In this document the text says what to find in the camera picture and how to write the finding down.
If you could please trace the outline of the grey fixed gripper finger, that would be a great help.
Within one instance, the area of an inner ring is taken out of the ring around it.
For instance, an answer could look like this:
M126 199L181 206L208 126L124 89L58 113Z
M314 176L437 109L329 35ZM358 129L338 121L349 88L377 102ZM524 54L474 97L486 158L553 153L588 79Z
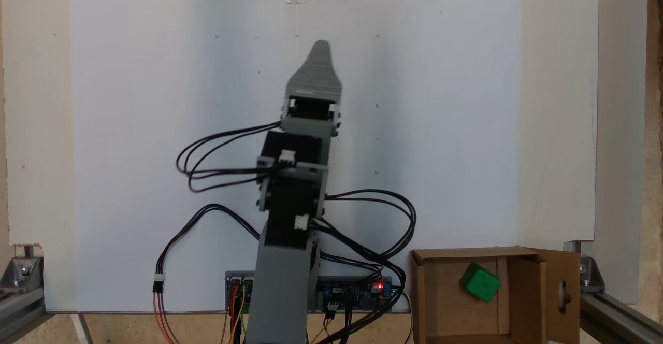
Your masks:
M286 99L304 97L323 101L339 101L342 84L334 69L330 44L318 40L305 62L289 78Z

